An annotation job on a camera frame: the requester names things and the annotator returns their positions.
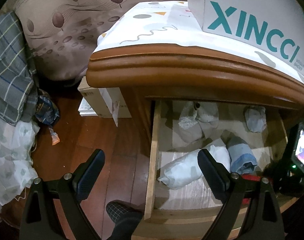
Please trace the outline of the cardboard box beside nightstand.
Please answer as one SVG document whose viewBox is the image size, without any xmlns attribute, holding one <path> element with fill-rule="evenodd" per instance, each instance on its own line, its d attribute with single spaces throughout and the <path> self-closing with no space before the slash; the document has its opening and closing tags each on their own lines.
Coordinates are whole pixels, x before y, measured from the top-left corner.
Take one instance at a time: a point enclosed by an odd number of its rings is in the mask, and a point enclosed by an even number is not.
<svg viewBox="0 0 304 240">
<path fill-rule="evenodd" d="M 131 118 L 119 88 L 91 87 L 84 76 L 78 90 L 99 117 L 113 118 L 115 123 L 119 118 Z"/>
</svg>

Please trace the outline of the grey hexagon-pattern garment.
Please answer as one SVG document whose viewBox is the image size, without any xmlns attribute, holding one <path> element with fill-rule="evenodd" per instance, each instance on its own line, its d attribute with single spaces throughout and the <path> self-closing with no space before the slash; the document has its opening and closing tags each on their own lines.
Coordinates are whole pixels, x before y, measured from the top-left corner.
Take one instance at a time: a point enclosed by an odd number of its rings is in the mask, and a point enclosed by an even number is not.
<svg viewBox="0 0 304 240">
<path fill-rule="evenodd" d="M 216 103 L 188 101 L 179 117 L 179 134 L 186 143 L 209 138 L 218 127 L 219 111 Z"/>
</svg>

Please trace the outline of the grey plaid blanket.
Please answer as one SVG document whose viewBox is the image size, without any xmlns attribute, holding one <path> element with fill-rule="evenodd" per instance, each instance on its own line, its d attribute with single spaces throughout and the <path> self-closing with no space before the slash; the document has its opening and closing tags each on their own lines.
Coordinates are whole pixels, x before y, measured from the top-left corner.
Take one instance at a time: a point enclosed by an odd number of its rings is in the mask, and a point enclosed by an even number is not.
<svg viewBox="0 0 304 240">
<path fill-rule="evenodd" d="M 15 126 L 29 122 L 38 100 L 36 67 L 17 15 L 0 16 L 0 118 Z"/>
</svg>

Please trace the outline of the large white garment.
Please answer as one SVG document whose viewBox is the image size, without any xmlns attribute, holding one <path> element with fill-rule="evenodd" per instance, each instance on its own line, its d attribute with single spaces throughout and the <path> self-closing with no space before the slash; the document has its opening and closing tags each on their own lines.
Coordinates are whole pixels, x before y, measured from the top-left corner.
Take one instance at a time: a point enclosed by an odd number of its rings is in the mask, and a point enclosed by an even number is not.
<svg viewBox="0 0 304 240">
<path fill-rule="evenodd" d="M 231 158 L 226 145 L 221 139 L 217 139 L 203 148 L 208 150 L 216 162 L 221 163 L 230 172 Z M 161 168 L 161 174 L 157 180 L 171 190 L 178 190 L 200 179 L 203 174 L 198 165 L 198 153 L 200 149 L 188 152 L 173 160 Z"/>
</svg>

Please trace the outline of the red garment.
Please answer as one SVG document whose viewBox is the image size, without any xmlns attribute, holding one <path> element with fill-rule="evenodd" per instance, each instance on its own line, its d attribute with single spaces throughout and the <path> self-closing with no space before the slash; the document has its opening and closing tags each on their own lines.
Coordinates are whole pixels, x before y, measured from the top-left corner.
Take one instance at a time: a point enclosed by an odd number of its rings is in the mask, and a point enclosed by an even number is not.
<svg viewBox="0 0 304 240">
<path fill-rule="evenodd" d="M 260 181 L 261 177 L 260 176 L 255 176 L 252 174 L 242 174 L 241 177 L 245 180 L 249 180 L 249 181 Z M 250 203 L 250 196 L 251 194 L 245 194 L 245 197 L 243 198 L 242 204 L 243 205 L 248 205 Z"/>
</svg>

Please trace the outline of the dark blue plastic bag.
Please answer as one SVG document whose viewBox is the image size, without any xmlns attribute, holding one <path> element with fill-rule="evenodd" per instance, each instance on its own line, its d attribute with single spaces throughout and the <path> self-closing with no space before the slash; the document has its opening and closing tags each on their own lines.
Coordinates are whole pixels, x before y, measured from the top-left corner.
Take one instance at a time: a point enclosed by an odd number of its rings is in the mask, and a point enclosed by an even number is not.
<svg viewBox="0 0 304 240">
<path fill-rule="evenodd" d="M 34 117 L 39 123 L 53 128 L 60 119 L 60 111 L 47 92 L 42 89 L 38 89 L 37 92 L 38 100 Z"/>
</svg>

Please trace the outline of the white patterned cloth cover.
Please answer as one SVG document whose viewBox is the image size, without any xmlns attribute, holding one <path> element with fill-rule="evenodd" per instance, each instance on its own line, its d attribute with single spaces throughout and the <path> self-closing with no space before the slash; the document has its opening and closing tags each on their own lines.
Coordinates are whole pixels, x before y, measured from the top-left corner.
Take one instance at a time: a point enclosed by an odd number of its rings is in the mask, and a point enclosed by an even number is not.
<svg viewBox="0 0 304 240">
<path fill-rule="evenodd" d="M 95 51 L 139 44 L 207 48 L 265 64 L 304 84 L 300 46 L 283 31 L 235 7 L 211 6 L 209 29 L 202 31 L 187 2 L 138 3 L 98 37 Z"/>
</svg>

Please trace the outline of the orange snack wrapper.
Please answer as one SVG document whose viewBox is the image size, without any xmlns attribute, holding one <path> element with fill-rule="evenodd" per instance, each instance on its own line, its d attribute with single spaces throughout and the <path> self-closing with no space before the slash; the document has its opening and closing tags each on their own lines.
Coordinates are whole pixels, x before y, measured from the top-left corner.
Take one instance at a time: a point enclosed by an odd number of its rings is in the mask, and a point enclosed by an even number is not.
<svg viewBox="0 0 304 240">
<path fill-rule="evenodd" d="M 49 131 L 52 138 L 52 145 L 58 144 L 60 142 L 58 134 L 51 127 L 49 127 Z"/>
</svg>

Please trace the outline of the blue striped underwear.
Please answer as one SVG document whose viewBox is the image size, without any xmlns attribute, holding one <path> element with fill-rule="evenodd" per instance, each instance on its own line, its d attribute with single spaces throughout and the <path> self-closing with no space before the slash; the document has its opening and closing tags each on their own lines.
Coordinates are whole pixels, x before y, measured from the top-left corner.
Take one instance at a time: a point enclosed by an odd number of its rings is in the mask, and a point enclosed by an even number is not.
<svg viewBox="0 0 304 240">
<path fill-rule="evenodd" d="M 257 160 L 249 145 L 242 138 L 231 137 L 226 147 L 231 158 L 231 172 L 240 175 L 254 172 L 258 165 Z"/>
</svg>

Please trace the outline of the white flat box on floor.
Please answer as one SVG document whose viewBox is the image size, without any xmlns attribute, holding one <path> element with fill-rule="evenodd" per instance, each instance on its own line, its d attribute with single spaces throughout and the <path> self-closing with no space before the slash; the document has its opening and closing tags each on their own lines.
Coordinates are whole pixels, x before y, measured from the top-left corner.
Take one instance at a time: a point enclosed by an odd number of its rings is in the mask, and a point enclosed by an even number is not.
<svg viewBox="0 0 304 240">
<path fill-rule="evenodd" d="M 81 100 L 81 103 L 78 108 L 78 112 L 81 116 L 98 116 L 85 98 Z"/>
</svg>

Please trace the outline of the wooden nightstand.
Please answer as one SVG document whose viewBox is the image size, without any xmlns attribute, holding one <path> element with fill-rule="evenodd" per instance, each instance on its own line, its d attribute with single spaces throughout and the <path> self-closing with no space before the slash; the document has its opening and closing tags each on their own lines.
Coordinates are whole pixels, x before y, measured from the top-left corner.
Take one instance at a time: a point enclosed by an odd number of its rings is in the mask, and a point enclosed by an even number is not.
<svg viewBox="0 0 304 240">
<path fill-rule="evenodd" d="M 208 100 L 304 107 L 304 84 L 279 70 L 200 47 L 145 44 L 97 51 L 87 82 L 118 87 L 145 141 L 151 140 L 150 103 L 157 99 Z"/>
</svg>

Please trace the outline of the white sheer patterned fabric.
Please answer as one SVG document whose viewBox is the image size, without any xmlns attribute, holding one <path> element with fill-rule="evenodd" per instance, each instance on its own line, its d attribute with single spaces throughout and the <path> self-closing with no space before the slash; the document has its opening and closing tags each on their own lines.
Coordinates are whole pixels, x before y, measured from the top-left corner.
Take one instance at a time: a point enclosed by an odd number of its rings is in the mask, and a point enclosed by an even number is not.
<svg viewBox="0 0 304 240">
<path fill-rule="evenodd" d="M 4 206 L 29 188 L 38 177 L 32 167 L 31 148 L 39 132 L 34 122 L 15 126 L 0 118 L 0 205 Z"/>
</svg>

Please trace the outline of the black checkered slipper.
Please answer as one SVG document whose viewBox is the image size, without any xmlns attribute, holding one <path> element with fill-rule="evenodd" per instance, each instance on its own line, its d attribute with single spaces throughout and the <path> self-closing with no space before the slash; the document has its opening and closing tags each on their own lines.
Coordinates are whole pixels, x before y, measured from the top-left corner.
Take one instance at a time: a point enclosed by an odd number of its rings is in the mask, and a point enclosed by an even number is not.
<svg viewBox="0 0 304 240">
<path fill-rule="evenodd" d="M 114 229 L 108 239 L 131 239 L 143 218 L 140 210 L 116 200 L 106 205 L 106 212 L 114 223 Z"/>
</svg>

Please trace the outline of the white floral rolled underwear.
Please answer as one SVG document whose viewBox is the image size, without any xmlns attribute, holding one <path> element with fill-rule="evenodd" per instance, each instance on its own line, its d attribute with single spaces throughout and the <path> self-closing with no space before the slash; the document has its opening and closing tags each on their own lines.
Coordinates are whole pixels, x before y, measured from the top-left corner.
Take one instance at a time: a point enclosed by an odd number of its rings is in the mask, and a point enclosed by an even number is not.
<svg viewBox="0 0 304 240">
<path fill-rule="evenodd" d="M 244 112 L 245 123 L 249 131 L 261 133 L 266 129 L 266 109 L 263 106 L 249 106 Z"/>
</svg>

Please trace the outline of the beige leaf-pattern bedding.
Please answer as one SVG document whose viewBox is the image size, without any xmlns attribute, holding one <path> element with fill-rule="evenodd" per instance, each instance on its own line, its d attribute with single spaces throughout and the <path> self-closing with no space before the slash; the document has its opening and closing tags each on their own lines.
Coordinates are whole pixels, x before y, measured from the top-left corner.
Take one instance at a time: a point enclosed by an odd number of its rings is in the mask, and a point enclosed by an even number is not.
<svg viewBox="0 0 304 240">
<path fill-rule="evenodd" d="M 84 74 L 102 33 L 134 5 L 149 1 L 173 0 L 9 0 L 9 6 L 37 69 L 51 80 L 69 80 Z"/>
</svg>

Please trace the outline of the white XINCCI shoe box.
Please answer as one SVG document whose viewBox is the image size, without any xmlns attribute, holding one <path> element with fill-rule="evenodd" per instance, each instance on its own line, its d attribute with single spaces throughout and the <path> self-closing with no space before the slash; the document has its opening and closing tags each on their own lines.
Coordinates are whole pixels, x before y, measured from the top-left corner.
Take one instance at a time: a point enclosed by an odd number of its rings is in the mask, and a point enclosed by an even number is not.
<svg viewBox="0 0 304 240">
<path fill-rule="evenodd" d="M 304 72 L 304 11 L 296 0 L 188 0 L 204 32 L 260 48 Z"/>
</svg>

